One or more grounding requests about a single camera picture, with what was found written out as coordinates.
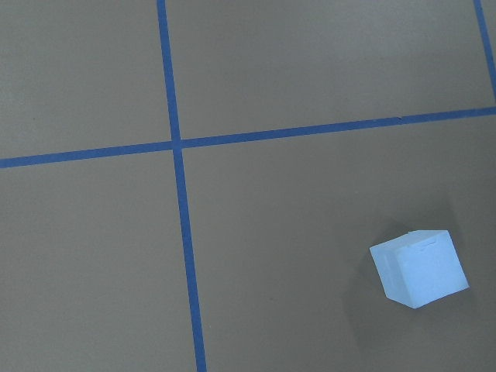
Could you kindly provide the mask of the light blue foam block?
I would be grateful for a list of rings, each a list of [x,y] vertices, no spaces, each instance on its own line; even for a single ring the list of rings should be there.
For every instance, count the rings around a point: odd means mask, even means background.
[[[386,298],[421,308],[470,287],[446,230],[416,230],[370,248]]]

